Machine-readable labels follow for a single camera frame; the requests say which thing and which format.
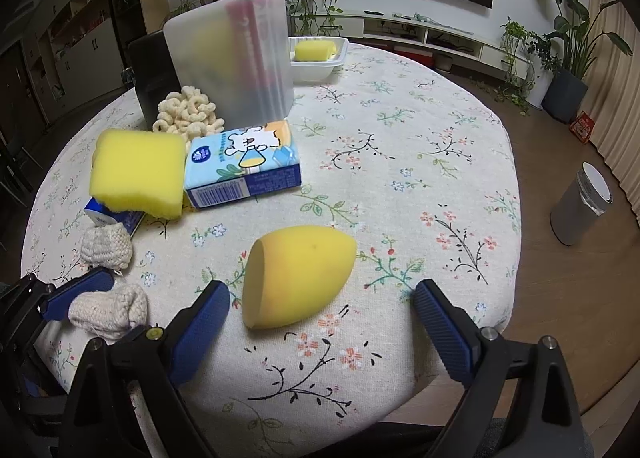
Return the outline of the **white plastic tray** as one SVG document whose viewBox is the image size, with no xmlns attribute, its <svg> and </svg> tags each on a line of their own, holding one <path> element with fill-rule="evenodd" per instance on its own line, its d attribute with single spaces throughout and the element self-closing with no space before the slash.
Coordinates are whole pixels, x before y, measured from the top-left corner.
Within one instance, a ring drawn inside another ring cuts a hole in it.
<svg viewBox="0 0 640 458">
<path fill-rule="evenodd" d="M 349 48 L 344 37 L 296 36 L 288 39 L 293 80 L 320 83 L 343 66 Z"/>
</svg>

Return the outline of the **wooden shelving cabinet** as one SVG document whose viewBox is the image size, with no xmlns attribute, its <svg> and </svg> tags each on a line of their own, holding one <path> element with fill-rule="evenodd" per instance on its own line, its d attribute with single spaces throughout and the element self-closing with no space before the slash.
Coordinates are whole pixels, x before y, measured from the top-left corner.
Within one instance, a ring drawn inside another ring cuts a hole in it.
<svg viewBox="0 0 640 458">
<path fill-rule="evenodd" d="M 23 46 L 49 121 L 124 87 L 108 0 L 43 0 Z"/>
</svg>

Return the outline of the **blue cartoon tissue pack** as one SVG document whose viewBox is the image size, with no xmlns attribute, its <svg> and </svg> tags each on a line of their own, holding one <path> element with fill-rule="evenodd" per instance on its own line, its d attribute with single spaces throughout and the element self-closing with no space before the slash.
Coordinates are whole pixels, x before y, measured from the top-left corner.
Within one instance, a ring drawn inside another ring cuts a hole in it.
<svg viewBox="0 0 640 458">
<path fill-rule="evenodd" d="M 301 183 L 299 153 L 287 121 L 196 138 L 186 157 L 184 191 L 199 210 Z"/>
</svg>

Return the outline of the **beige knitted cloth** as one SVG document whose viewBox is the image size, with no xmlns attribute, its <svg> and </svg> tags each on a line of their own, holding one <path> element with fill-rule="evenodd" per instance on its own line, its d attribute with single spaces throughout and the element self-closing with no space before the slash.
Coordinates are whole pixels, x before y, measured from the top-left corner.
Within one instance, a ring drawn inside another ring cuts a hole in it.
<svg viewBox="0 0 640 458">
<path fill-rule="evenodd" d="M 70 303 L 67 318 L 76 328 L 116 342 L 148 322 L 148 298 L 140 285 L 84 292 Z"/>
<path fill-rule="evenodd" d="M 82 236 L 80 256 L 89 265 L 124 270 L 133 255 L 130 234 L 122 223 L 90 227 Z"/>
</svg>

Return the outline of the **trailing green plant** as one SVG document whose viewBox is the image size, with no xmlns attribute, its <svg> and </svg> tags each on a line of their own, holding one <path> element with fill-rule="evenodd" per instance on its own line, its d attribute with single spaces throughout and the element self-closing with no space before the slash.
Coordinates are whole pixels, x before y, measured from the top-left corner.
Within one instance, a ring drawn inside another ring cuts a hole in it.
<svg viewBox="0 0 640 458">
<path fill-rule="evenodd" d="M 285 0 L 292 36 L 340 36 L 337 18 L 343 10 L 337 0 Z"/>
</svg>

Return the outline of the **beige curtain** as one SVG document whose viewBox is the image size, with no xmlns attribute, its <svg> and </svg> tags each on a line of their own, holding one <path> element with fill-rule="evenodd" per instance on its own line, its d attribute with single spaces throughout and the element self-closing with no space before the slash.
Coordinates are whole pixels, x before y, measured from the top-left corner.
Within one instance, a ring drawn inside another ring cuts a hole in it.
<svg viewBox="0 0 640 458">
<path fill-rule="evenodd" d="M 587 74 L 589 86 L 582 109 L 594 121 L 590 141 L 625 192 L 634 214 L 639 213 L 639 29 L 623 4 L 600 15 L 596 32 L 615 32 L 632 49 L 622 54 L 602 37 L 597 60 Z"/>
</svg>

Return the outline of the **yellow egg-shaped sponge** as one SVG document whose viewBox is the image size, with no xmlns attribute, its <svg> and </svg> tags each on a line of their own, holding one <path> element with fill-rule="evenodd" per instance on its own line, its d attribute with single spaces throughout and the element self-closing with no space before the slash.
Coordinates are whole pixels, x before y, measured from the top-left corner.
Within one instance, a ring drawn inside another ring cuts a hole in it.
<svg viewBox="0 0 640 458">
<path fill-rule="evenodd" d="M 245 327 L 276 329 L 318 314 L 343 289 L 356 253 L 356 240 L 331 227 L 292 226 L 260 237 L 245 267 Z"/>
</svg>

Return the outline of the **yellow rectangular sponge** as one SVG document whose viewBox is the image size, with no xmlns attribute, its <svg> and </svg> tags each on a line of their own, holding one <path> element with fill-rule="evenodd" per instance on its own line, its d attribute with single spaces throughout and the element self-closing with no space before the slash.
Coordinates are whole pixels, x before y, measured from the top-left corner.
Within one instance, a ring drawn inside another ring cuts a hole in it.
<svg viewBox="0 0 640 458">
<path fill-rule="evenodd" d="M 186 145 L 174 134 L 107 129 L 96 140 L 89 196 L 114 213 L 177 219 L 182 213 Z"/>
<path fill-rule="evenodd" d="M 326 62 L 337 54 L 337 47 L 332 40 L 300 40 L 294 54 L 298 62 Z"/>
</svg>

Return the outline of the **translucent plastic container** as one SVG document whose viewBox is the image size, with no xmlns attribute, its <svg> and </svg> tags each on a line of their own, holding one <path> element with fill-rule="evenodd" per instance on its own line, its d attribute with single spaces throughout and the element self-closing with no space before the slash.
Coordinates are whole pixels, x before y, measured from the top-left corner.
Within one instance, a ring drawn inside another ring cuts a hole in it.
<svg viewBox="0 0 640 458">
<path fill-rule="evenodd" d="M 290 113 L 285 0 L 218 0 L 170 19 L 163 33 L 180 84 L 204 92 L 227 129 Z"/>
</svg>

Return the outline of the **blue white tissue pack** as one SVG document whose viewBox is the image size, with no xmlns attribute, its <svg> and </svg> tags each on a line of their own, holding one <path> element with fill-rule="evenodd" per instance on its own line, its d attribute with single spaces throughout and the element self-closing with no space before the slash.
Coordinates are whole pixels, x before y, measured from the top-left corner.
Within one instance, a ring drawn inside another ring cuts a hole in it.
<svg viewBox="0 0 640 458">
<path fill-rule="evenodd" d="M 139 211 L 113 212 L 94 198 L 86 204 L 84 212 L 99 227 L 122 223 L 130 237 L 134 235 L 144 218 L 144 213 Z"/>
</svg>

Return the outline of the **large leafy plant right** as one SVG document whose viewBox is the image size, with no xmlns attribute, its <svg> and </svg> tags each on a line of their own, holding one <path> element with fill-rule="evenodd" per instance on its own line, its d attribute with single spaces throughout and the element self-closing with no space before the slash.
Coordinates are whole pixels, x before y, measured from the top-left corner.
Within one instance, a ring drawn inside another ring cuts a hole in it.
<svg viewBox="0 0 640 458">
<path fill-rule="evenodd" d="M 553 0 L 556 16 L 552 31 L 535 35 L 529 40 L 528 50 L 536 54 L 541 66 L 552 72 L 553 77 L 541 106 L 556 121 L 570 123 L 582 100 L 588 85 L 585 77 L 597 60 L 596 47 L 605 37 L 627 57 L 632 48 L 620 34 L 597 29 L 600 17 L 606 10 L 620 4 L 620 0 L 607 0 L 599 5 L 592 16 L 580 0 Z"/>
</svg>

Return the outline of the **grey trash can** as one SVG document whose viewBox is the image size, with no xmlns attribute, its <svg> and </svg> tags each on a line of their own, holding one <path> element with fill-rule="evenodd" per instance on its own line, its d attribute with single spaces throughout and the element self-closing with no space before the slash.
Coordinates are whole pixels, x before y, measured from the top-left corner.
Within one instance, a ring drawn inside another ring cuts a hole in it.
<svg viewBox="0 0 640 458">
<path fill-rule="evenodd" d="M 605 178 L 589 162 L 582 163 L 574 181 L 552 207 L 550 225 L 556 239 L 568 247 L 576 244 L 612 203 Z"/>
</svg>

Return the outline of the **small potted vine plant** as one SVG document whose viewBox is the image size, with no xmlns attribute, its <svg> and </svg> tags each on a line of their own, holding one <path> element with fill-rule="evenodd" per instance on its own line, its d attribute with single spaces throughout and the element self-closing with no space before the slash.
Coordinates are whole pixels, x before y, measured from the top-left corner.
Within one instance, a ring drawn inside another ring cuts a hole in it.
<svg viewBox="0 0 640 458">
<path fill-rule="evenodd" d="M 499 49 L 504 79 L 494 88 L 479 80 L 474 80 L 474 84 L 489 92 L 495 102 L 513 104 L 526 117 L 529 114 L 527 98 L 533 92 L 539 74 L 553 74 L 559 68 L 560 59 L 547 35 L 529 31 L 510 17 L 501 28 Z"/>
</svg>

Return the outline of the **floral tablecloth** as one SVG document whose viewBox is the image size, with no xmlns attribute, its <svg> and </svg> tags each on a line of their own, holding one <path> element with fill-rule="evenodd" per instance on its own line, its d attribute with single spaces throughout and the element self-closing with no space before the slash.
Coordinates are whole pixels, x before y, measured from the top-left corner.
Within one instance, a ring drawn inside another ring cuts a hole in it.
<svg viewBox="0 0 640 458">
<path fill-rule="evenodd" d="M 349 47 L 331 80 L 299 87 L 288 117 L 298 188 L 147 217 L 125 281 L 165 326 L 212 280 L 232 305 L 181 393 L 223 457 L 295 457 L 383 419 L 444 367 L 410 294 L 435 280 L 481 325 L 511 317 L 521 253 L 514 156 L 496 114 L 416 62 Z M 295 225 L 357 242 L 349 281 L 321 314 L 279 330 L 242 319 L 253 243 Z"/>
</svg>

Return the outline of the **red bag on floor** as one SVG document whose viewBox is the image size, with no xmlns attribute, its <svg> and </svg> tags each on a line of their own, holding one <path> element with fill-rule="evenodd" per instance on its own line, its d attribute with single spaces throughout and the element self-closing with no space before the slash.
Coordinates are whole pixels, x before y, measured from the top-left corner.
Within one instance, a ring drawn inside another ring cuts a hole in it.
<svg viewBox="0 0 640 458">
<path fill-rule="evenodd" d="M 594 126 L 593 119 L 582 111 L 577 115 L 577 118 L 570 123 L 570 132 L 582 143 L 587 144 L 590 140 Z"/>
</svg>

